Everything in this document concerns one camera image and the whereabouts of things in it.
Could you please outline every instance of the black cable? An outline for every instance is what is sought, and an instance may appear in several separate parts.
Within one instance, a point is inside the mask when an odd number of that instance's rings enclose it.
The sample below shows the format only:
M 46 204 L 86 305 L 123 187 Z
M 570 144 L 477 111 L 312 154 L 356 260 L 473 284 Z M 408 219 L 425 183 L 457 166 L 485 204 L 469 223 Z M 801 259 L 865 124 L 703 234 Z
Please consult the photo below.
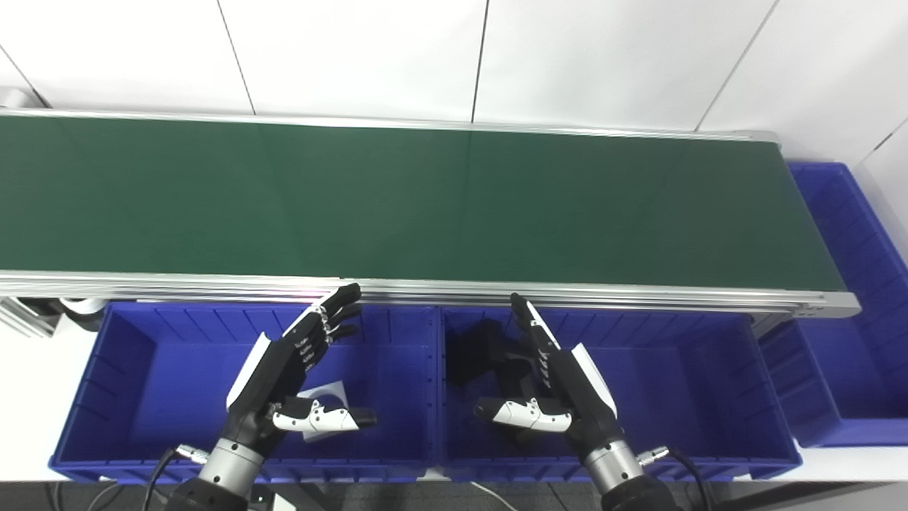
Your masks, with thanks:
M 52 495 L 54 503 L 54 511 L 63 511 L 63 483 L 57 481 L 54 485 L 54 493 Z
M 690 460 L 689 457 L 685 456 L 684 453 L 676 449 L 668 449 L 668 454 L 671 455 L 674 459 L 678 460 L 678 463 L 684 466 L 691 476 L 694 477 L 696 481 L 696 487 L 700 490 L 700 498 L 703 499 L 703 508 L 706 511 L 713 511 L 713 499 L 712 496 L 706 491 L 706 485 L 703 482 L 703 477 L 700 475 L 700 470 L 694 465 L 694 462 Z
M 167 467 L 167 464 L 171 462 L 173 457 L 176 456 L 176 449 L 173 447 L 167 447 L 167 450 L 164 451 L 164 454 L 161 455 L 161 459 L 158 460 L 158 464 L 154 466 L 152 471 L 152 476 L 148 479 L 148 487 L 145 488 L 145 498 L 142 501 L 142 511 L 148 511 L 148 506 L 152 503 L 152 493 L 154 493 L 154 482 L 158 480 L 158 477 L 161 476 L 164 469 Z
M 88 507 L 85 508 L 85 511 L 95 511 L 94 505 L 97 504 L 98 502 L 101 502 L 101 498 L 104 497 L 105 495 L 107 495 L 107 493 L 110 492 L 111 490 L 116 490 L 116 491 L 113 492 L 113 496 L 111 497 L 110 502 L 108 502 L 107 504 L 105 504 L 101 507 L 98 507 L 97 511 L 101 511 L 105 507 L 108 507 L 110 504 L 113 504 L 114 500 L 116 500 L 117 496 L 120 495 L 120 492 L 123 491 L 123 487 L 117 485 L 116 483 L 113 483 L 112 485 L 108 486 L 107 488 L 101 490 L 101 493 L 94 496 L 94 499 L 92 499 L 92 502 L 89 503 Z
M 547 484 L 548 484 L 548 489 L 552 490 L 552 495 L 554 495 L 555 498 L 558 500 L 558 503 L 561 504 L 561 508 L 564 509 L 565 511 L 568 511 L 568 507 L 565 506 L 564 501 L 561 500 L 561 496 L 558 494 L 557 491 L 555 491 L 555 487 L 552 486 L 551 483 L 547 483 Z

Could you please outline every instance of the blue plastic bin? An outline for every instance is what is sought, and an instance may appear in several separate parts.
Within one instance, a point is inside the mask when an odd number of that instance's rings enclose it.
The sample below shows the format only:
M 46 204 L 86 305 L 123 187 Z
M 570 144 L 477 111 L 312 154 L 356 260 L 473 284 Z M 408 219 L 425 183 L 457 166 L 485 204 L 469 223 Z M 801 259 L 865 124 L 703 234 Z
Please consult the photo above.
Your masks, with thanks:
M 802 446 L 908 446 L 908 271 L 842 164 L 789 164 L 863 312 L 800 319 L 761 346 Z
M 144 484 L 168 446 L 214 446 L 225 400 L 260 332 L 281 335 L 305 305 L 115 303 L 76 393 L 50 467 L 77 481 Z M 364 306 L 304 388 L 342 380 L 351 406 L 380 424 L 305 444 L 288 434 L 260 482 L 412 481 L 435 465 L 439 311 Z M 178 483 L 199 466 L 176 460 Z
M 546 310 L 562 347 L 583 342 L 612 392 L 636 452 L 668 445 L 688 454 L 703 476 L 767 478 L 801 464 L 745 316 L 731 314 Z M 450 342 L 482 318 L 518 333 L 509 309 L 445 308 Z M 561 435 L 525 448 L 473 415 L 481 396 L 497 396 L 486 374 L 464 387 L 439 387 L 441 465 L 454 480 L 588 481 Z M 647 471 L 689 477 L 670 458 Z

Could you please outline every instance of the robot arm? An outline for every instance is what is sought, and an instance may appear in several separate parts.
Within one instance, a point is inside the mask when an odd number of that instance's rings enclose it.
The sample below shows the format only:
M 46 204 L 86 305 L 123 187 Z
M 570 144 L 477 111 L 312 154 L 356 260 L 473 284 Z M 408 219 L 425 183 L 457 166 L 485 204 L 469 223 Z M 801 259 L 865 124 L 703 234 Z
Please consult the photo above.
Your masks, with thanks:
M 668 487 L 643 472 L 617 421 L 617 407 L 583 345 L 567 351 L 536 308 L 518 294 L 511 310 L 536 355 L 542 393 L 520 402 L 481 398 L 476 414 L 494 423 L 562 433 L 602 495 L 603 510 L 674 511 Z
M 341 287 L 303 311 L 280 339 L 260 337 L 228 395 L 217 445 L 198 456 L 205 461 L 202 472 L 173 491 L 168 511 L 245 511 L 262 463 L 288 431 L 353 431 L 378 422 L 369 409 L 297 397 L 331 343 L 356 333 L 355 325 L 342 322 L 360 313 L 359 299 L 359 285 Z

